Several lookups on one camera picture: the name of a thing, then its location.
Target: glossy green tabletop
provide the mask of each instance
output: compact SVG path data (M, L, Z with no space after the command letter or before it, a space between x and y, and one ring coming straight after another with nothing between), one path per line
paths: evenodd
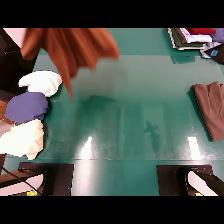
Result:
M72 102L64 86L49 99L45 148L35 161L75 163L73 195L158 195L156 164L178 161L210 163L224 179L224 141L211 141L191 89L224 83L223 66L172 49L165 28L110 31L120 61L80 69ZM57 72L43 52L34 70ZM24 160L9 156L5 166ZM93 187L82 190L82 181Z

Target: yellow label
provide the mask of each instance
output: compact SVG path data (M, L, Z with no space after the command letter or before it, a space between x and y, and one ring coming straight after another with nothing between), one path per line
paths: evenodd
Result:
M36 191L29 191L29 192L27 192L27 196L37 196L37 192Z
M195 193L195 196L203 196L201 193Z

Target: green table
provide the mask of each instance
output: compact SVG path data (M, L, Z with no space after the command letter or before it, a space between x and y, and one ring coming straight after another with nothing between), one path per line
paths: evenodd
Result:
M172 49L164 28L110 30L120 61L81 69L72 102L64 86L51 97L45 148L35 161L75 163L73 195L158 195L156 164L199 160L222 178L224 141L209 138L191 86L224 83L223 66ZM34 70L57 72L42 53ZM5 166L24 160L9 156ZM80 191L79 168L94 186L89 191Z

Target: blue tag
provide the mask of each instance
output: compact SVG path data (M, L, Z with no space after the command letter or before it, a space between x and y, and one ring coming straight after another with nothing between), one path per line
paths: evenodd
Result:
M211 52L211 56L216 56L216 55L218 54L218 52L219 52L219 51L217 51L217 50L213 50L213 51Z

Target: blue cloth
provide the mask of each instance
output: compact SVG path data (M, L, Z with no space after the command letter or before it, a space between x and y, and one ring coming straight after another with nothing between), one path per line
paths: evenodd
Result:
M43 120L47 109L48 101L43 93L26 92L8 102L5 117L19 123Z
M213 42L224 43L224 28L216 28L216 33L210 36Z

